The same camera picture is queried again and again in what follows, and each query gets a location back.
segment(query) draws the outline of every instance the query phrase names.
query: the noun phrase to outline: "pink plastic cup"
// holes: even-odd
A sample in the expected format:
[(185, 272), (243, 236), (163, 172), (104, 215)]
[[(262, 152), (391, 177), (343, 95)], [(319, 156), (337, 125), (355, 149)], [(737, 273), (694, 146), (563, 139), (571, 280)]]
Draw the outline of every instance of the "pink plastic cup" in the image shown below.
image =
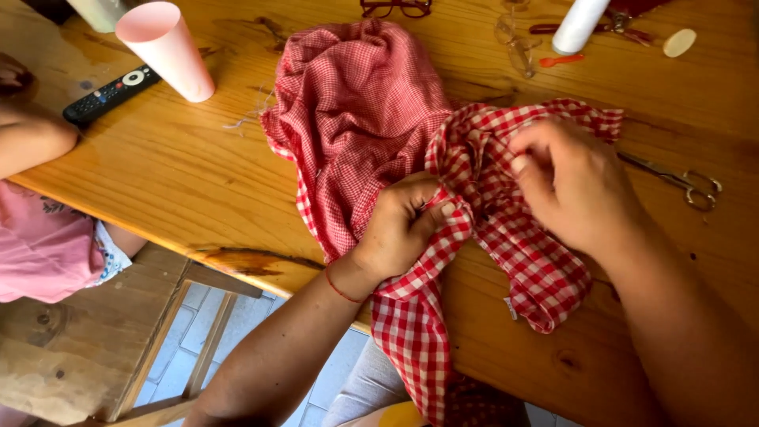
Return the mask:
[(116, 36), (186, 100), (199, 103), (216, 90), (176, 5), (137, 6), (118, 20)]

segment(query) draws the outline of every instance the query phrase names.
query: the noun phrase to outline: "wooden disc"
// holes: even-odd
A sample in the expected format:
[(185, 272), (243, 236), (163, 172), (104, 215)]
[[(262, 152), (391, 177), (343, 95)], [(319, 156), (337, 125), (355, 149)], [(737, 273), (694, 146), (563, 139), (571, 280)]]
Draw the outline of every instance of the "wooden disc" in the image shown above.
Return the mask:
[(664, 50), (664, 55), (669, 56), (670, 58), (675, 58), (676, 56), (680, 56), (683, 53), (685, 53), (688, 49), (693, 46), (693, 42), (696, 41), (696, 32), (691, 30), (690, 28), (685, 28), (684, 30), (680, 30), (677, 33), (674, 33), (672, 36), (669, 37), (669, 39), (664, 42), (664, 46), (662, 46), (662, 49)]

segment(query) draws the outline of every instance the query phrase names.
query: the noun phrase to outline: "scissor handle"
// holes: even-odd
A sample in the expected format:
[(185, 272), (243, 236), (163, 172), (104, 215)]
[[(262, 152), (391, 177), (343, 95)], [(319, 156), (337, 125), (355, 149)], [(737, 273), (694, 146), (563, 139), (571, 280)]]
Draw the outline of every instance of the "scissor handle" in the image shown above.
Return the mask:
[(711, 176), (704, 175), (703, 173), (700, 173), (693, 169), (687, 170), (685, 171), (685, 173), (682, 174), (682, 177), (685, 179), (688, 179), (689, 176), (697, 176), (698, 178), (701, 178), (704, 181), (708, 181), (712, 186), (712, 191), (713, 191), (712, 194), (717, 195), (722, 192), (722, 183), (712, 178)]
[[(707, 203), (706, 204), (697, 203), (695, 200), (693, 200), (693, 194), (699, 195)], [(714, 205), (716, 204), (716, 198), (714, 198), (713, 195), (706, 193), (705, 191), (699, 190), (698, 188), (690, 187), (690, 188), (685, 189), (685, 202), (688, 203), (694, 209), (700, 210), (701, 212), (709, 212), (710, 210), (714, 209)]]

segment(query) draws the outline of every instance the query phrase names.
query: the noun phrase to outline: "glasses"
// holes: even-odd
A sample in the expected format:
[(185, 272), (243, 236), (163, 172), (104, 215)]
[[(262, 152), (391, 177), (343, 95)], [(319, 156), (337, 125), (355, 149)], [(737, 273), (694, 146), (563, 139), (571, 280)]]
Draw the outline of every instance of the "glasses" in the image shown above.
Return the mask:
[(365, 2), (361, 0), (364, 8), (362, 17), (386, 17), (392, 12), (392, 8), (398, 6), (401, 12), (408, 17), (425, 17), (430, 14), (432, 0), (392, 0), (391, 2)]
[(514, 13), (524, 10), (527, 2), (520, 2), (518, 4), (510, 2), (509, 4), (511, 5), (512, 12), (501, 15), (496, 21), (494, 28), (496, 40), (498, 40), (498, 43), (508, 46), (509, 59), (514, 69), (526, 78), (531, 78), (535, 75), (531, 50), (540, 46), (543, 40), (522, 37), (517, 34)]

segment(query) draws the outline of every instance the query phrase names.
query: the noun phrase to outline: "woman's left hand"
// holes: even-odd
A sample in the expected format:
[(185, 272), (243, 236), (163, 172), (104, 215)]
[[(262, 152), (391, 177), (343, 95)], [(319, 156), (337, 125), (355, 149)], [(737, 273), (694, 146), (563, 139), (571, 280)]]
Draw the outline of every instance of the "woman's left hand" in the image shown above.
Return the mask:
[(448, 202), (418, 212), (437, 188), (436, 176), (418, 172), (379, 192), (367, 231), (351, 253), (376, 283), (408, 271), (455, 209)]

